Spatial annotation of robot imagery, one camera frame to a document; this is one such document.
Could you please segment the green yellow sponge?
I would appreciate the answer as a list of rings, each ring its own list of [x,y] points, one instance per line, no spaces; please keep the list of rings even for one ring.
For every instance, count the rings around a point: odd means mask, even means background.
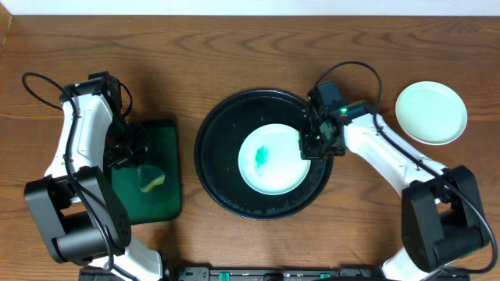
[[[165,180],[164,172],[156,165],[141,164],[137,168],[137,173],[143,193],[148,193],[154,187],[162,185]]]

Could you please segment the mint plate front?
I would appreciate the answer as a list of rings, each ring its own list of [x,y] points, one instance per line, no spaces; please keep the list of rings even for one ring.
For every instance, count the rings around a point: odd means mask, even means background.
[[[413,140],[429,145],[449,144],[466,129],[465,103],[450,87],[420,81],[406,87],[395,103],[402,130]]]

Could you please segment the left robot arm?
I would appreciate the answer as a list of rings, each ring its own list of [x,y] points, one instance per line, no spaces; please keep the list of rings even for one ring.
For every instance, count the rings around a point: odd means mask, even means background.
[[[139,166],[150,143],[141,124],[126,120],[124,84],[100,72],[57,88],[64,121],[55,157],[24,189],[48,253],[57,263],[100,268],[124,280],[163,279],[160,253],[133,238],[111,184],[111,169]]]

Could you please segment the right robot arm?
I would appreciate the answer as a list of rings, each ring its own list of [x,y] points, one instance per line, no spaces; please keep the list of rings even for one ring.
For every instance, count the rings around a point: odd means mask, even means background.
[[[315,85],[300,130],[303,159],[341,157],[367,161],[402,199],[403,247],[381,266],[389,280],[432,280],[442,273],[469,275],[454,261],[490,245],[477,181],[461,165],[450,169],[421,154],[364,101],[348,103],[334,82]]]

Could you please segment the mint plate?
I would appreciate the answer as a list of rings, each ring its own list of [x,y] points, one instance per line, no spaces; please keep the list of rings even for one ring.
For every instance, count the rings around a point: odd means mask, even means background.
[[[247,185],[270,196],[294,190],[311,166],[301,157],[298,130],[279,123],[253,130],[239,149],[237,163]]]
[[[449,144],[466,129],[465,103],[450,87],[420,81],[406,87],[395,103],[402,130],[413,140],[429,145]]]

